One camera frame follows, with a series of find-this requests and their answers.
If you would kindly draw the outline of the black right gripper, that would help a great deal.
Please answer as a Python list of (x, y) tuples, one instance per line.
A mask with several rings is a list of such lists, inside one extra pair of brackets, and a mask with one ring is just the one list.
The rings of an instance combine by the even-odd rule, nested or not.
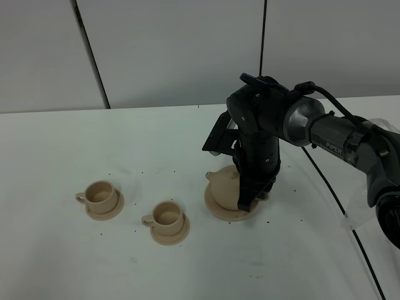
[(238, 134), (233, 162), (240, 175), (237, 208), (250, 212), (253, 202), (265, 200), (280, 170), (278, 138), (272, 134)]

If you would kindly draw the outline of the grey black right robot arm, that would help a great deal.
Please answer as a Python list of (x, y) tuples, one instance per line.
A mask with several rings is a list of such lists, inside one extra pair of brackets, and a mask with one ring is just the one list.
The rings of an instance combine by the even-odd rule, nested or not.
[(240, 210), (270, 190), (280, 169), (280, 141), (312, 144), (366, 175), (367, 203), (386, 237), (399, 245), (399, 134), (347, 112), (328, 114), (309, 94), (277, 84), (247, 84), (226, 103), (238, 126), (229, 155), (240, 173)]

